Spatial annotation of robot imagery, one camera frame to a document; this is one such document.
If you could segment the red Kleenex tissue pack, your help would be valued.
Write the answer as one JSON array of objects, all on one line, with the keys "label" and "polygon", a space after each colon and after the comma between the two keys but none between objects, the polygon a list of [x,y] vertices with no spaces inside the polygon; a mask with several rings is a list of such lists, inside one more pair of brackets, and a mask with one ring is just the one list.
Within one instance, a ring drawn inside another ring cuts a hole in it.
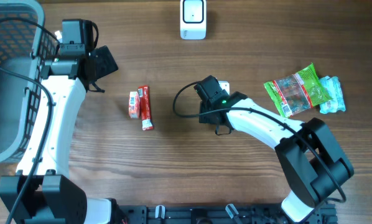
[{"label": "red Kleenex tissue pack", "polygon": [[140,97],[137,91],[129,93],[129,116],[132,119],[138,119],[141,114]]}]

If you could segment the red stick sachet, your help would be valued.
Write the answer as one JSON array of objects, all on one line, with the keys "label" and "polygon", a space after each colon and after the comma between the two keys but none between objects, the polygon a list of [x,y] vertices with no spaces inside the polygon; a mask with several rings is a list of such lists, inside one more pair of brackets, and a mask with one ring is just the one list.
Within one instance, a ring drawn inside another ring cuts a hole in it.
[{"label": "red stick sachet", "polygon": [[154,129],[154,126],[152,123],[149,86],[148,85],[140,86],[138,88],[138,93],[141,104],[142,130],[143,131],[152,130]]}]

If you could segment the green snack bag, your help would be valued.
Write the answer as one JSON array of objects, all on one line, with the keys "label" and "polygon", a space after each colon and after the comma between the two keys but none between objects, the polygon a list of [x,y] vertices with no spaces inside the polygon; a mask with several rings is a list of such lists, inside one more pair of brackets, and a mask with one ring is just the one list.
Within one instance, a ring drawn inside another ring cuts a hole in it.
[{"label": "green snack bag", "polygon": [[264,88],[284,118],[332,99],[321,84],[313,63],[292,75],[266,82]]}]

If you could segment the mint wet wipes pack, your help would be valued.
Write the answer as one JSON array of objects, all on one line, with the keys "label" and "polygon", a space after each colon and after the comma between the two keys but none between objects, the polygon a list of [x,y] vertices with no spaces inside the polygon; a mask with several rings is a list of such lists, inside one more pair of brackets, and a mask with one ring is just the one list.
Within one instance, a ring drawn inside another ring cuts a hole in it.
[{"label": "mint wet wipes pack", "polygon": [[331,100],[320,104],[320,113],[336,113],[337,111],[345,112],[346,106],[338,77],[326,76],[320,79],[320,83],[327,90],[329,96],[331,97]]}]

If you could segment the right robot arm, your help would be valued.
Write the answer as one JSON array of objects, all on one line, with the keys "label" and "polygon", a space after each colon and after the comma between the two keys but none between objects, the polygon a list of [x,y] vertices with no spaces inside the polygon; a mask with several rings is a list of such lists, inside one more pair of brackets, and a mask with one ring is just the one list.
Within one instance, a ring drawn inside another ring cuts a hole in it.
[{"label": "right robot arm", "polygon": [[291,188],[281,210],[301,222],[339,192],[354,174],[354,168],[330,128],[318,118],[308,122],[283,118],[246,95],[225,90],[200,93],[200,119],[224,125],[260,140],[276,153]]}]

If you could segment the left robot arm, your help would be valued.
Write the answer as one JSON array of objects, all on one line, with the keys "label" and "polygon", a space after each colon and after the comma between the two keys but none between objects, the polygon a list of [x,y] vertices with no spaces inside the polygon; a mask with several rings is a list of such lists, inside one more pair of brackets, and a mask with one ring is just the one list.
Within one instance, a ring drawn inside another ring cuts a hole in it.
[{"label": "left robot arm", "polygon": [[91,52],[69,50],[41,68],[42,89],[29,149],[15,175],[0,179],[7,222],[121,223],[125,216],[112,198],[89,198],[68,178],[75,121],[90,86],[118,70],[107,46]]}]

